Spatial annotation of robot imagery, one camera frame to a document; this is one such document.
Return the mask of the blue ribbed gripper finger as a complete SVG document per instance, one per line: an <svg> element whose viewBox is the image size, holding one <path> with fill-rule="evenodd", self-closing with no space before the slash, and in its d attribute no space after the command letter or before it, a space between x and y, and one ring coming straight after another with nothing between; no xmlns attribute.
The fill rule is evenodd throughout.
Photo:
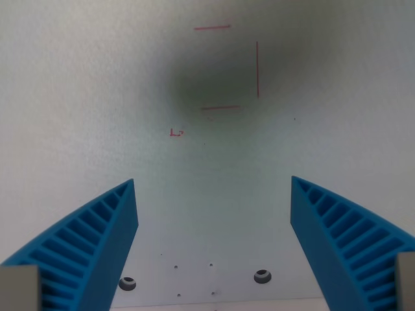
<svg viewBox="0 0 415 311"><path fill-rule="evenodd" d="M2 266L39 268L42 310L109 310L138 225L129 179L63 217Z"/></svg>
<svg viewBox="0 0 415 311"><path fill-rule="evenodd" d="M296 176L290 224L330 310L397 310L395 261L412 235Z"/></svg>

